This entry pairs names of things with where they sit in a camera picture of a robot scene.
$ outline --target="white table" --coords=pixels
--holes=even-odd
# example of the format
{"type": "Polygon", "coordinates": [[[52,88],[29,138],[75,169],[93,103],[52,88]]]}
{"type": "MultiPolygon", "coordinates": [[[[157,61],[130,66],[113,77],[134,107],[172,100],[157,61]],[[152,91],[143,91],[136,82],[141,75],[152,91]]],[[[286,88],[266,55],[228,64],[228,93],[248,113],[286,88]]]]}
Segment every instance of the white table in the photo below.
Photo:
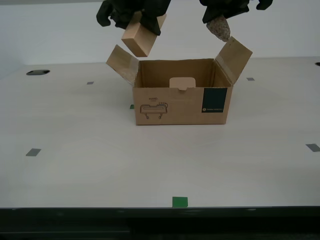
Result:
{"type": "Polygon", "coordinates": [[[104,63],[26,66],[0,80],[0,208],[319,206],[315,62],[251,59],[226,125],[166,126],[104,63]]]}

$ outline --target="open cardboard box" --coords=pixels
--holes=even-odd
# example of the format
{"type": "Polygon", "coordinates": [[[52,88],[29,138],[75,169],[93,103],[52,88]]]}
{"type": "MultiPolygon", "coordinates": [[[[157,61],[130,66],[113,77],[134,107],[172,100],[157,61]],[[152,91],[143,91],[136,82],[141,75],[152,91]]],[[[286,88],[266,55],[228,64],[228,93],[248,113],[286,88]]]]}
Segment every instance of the open cardboard box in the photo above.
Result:
{"type": "Polygon", "coordinates": [[[137,125],[225,124],[251,55],[231,37],[215,59],[139,61],[116,45],[106,63],[133,85],[137,125]]]}

